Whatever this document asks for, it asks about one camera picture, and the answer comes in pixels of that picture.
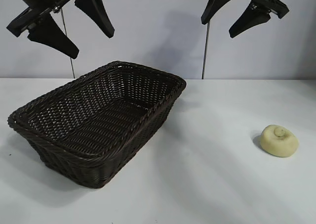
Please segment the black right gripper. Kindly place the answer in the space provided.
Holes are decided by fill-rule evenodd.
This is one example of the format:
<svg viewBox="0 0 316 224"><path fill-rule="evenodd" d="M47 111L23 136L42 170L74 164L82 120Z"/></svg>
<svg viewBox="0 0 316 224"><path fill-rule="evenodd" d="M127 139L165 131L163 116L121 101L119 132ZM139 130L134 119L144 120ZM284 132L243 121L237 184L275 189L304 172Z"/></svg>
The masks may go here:
<svg viewBox="0 0 316 224"><path fill-rule="evenodd" d="M214 14L230 0L208 0L206 8L201 16L201 23L206 25ZM276 14L279 19L283 18L289 8L280 0L250 0L244 13L229 29L231 38L238 36L244 31L260 24L268 22L270 12Z"/></svg>

